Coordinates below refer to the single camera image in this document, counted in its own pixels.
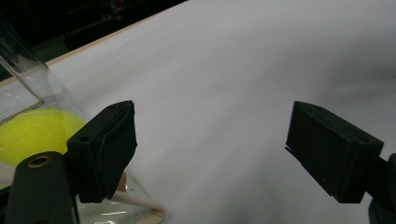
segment white backdrop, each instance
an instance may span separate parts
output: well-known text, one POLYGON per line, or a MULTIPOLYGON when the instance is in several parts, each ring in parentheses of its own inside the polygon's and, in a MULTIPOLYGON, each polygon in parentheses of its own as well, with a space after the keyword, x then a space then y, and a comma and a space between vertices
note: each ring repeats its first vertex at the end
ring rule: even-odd
POLYGON ((396 2, 183 3, 50 67, 92 116, 132 99, 130 164, 164 223, 369 223, 285 149, 293 101, 396 151, 396 2))

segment yellow object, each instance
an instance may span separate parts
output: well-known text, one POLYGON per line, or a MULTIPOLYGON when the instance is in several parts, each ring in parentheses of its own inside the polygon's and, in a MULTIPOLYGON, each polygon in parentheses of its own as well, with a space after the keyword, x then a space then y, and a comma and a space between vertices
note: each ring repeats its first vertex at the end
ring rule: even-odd
POLYGON ((37 109, 0 125, 0 162, 18 165, 39 152, 65 153, 66 141, 85 121, 59 109, 37 109))

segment white table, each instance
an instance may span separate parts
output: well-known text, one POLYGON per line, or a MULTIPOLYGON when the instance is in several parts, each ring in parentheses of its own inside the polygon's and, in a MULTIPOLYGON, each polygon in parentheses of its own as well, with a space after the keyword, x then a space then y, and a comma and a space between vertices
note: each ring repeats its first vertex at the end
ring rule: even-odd
POLYGON ((90 115, 132 99, 130 164, 164 223, 369 223, 284 149, 293 101, 396 151, 396 2, 183 3, 51 62, 90 115))

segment white surface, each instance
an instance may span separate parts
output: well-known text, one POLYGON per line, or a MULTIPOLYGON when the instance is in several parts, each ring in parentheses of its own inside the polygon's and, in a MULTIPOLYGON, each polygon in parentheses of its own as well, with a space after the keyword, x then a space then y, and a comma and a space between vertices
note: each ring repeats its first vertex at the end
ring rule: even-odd
POLYGON ((190 0, 51 67, 91 114, 132 99, 164 223, 369 223, 285 146, 293 101, 396 146, 396 2, 190 0))

